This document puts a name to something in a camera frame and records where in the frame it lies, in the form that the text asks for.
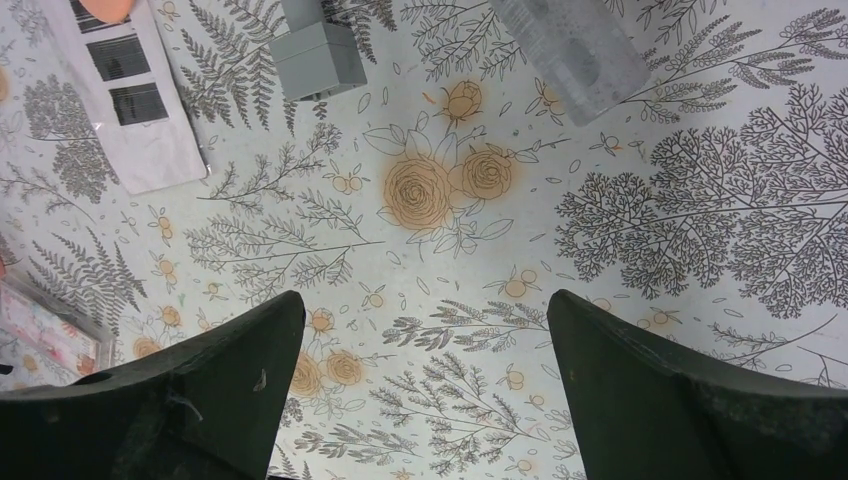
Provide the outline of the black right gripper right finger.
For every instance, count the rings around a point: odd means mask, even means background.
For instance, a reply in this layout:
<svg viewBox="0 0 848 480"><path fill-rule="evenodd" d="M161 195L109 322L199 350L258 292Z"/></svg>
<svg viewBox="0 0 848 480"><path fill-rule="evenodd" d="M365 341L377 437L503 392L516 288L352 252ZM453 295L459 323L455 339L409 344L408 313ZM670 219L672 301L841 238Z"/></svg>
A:
<svg viewBox="0 0 848 480"><path fill-rule="evenodd" d="M843 479L847 394L753 372L559 290L547 319L591 479Z"/></svg>

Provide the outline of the clear pink nail box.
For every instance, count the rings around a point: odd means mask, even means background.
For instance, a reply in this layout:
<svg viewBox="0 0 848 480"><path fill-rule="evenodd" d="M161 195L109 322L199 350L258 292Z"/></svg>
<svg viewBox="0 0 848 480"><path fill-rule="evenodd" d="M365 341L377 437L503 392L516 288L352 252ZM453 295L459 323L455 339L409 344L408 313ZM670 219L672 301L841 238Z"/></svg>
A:
<svg viewBox="0 0 848 480"><path fill-rule="evenodd" d="M26 349L24 371L66 386L114 366L108 328L8 274L1 279L1 332Z"/></svg>

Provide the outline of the white eyelash card packet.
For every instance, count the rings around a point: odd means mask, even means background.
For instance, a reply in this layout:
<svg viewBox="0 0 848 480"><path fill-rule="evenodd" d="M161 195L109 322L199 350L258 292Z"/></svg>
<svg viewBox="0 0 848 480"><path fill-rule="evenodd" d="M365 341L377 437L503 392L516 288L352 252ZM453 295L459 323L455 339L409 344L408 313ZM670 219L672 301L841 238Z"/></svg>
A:
<svg viewBox="0 0 848 480"><path fill-rule="evenodd" d="M123 23L96 20L80 1L41 1L100 145L131 194L205 178L193 128L153 11L135 1Z"/></svg>

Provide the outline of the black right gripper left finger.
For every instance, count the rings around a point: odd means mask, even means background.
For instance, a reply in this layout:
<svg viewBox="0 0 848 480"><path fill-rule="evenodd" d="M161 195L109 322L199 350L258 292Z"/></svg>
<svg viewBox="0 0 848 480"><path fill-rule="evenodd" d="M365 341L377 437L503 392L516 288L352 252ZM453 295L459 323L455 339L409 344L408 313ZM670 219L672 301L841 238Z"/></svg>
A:
<svg viewBox="0 0 848 480"><path fill-rule="evenodd" d="M5 479L262 479L305 330L284 292L63 387L1 396Z"/></svg>

